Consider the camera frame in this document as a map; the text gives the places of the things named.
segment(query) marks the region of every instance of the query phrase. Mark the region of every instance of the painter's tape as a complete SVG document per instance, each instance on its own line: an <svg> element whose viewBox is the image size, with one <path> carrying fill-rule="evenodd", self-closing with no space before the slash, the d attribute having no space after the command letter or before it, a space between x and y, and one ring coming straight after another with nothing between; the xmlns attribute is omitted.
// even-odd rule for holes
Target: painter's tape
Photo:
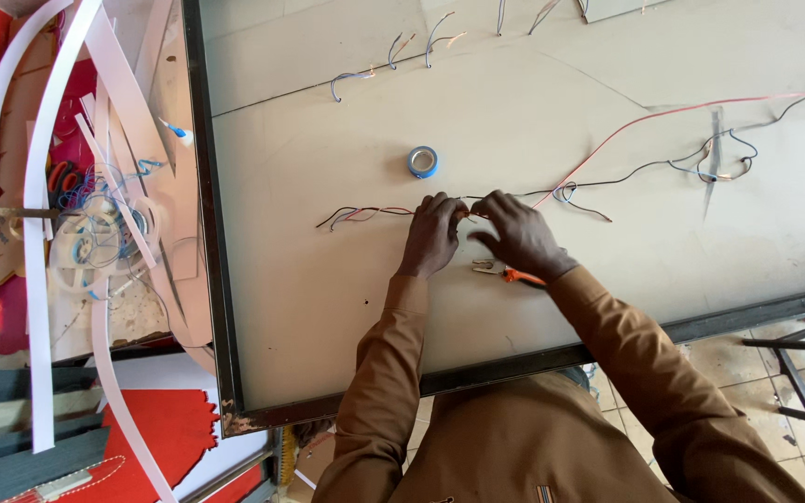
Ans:
<svg viewBox="0 0 805 503"><path fill-rule="evenodd" d="M415 147L406 159L409 172L419 178L427 178L437 172L440 159L431 147Z"/></svg>

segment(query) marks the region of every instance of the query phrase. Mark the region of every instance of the pliers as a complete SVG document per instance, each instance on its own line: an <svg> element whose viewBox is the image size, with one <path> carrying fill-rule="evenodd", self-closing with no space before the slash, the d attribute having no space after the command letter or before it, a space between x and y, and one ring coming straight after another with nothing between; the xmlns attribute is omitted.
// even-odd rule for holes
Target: pliers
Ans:
<svg viewBox="0 0 805 503"><path fill-rule="evenodd" d="M478 265L476 268L473 268L473 270L476 270L477 272L502 275L502 278L506 283L510 283L511 281L520 281L521 283L532 286L533 288L539 288L541 290L546 289L545 281L531 274L512 269L497 258L481 258L474 260L472 263Z"/></svg>

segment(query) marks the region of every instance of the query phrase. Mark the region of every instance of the black trim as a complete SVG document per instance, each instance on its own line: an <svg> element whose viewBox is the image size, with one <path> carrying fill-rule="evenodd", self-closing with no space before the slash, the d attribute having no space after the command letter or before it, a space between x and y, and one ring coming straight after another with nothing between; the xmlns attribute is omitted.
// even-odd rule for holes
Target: black trim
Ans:
<svg viewBox="0 0 805 503"><path fill-rule="evenodd" d="M201 222L204 228L204 258L210 289L210 317L213 320L213 345L217 360L219 410L237 415L244 410L244 394L238 363L232 312L232 285L229 281L228 257L225 253L223 207L219 197L217 150L213 138L210 112L210 90L207 85L207 59L204 32L200 23L198 0L183 0L185 51L188 55L188 78L191 88L191 120L197 134L198 187Z"/></svg>
<svg viewBox="0 0 805 503"><path fill-rule="evenodd" d="M210 310L213 317L213 342L217 358L220 412L223 435L230 437L336 415L343 394L330 394L259 410L248 411L244 408L228 259L225 252L222 206L219 199L213 119L207 88L204 37L198 2L199 0L183 0L185 44L189 60L192 119L194 130L198 135L198 177L204 226L204 251L210 287ZM805 316L805 293L666 323L663 328L673 342L681 344L803 316ZM519 354L427 374L421 378L421 394L426 396L507 381L540 372L565 369L593 360L588 349L582 344Z"/></svg>

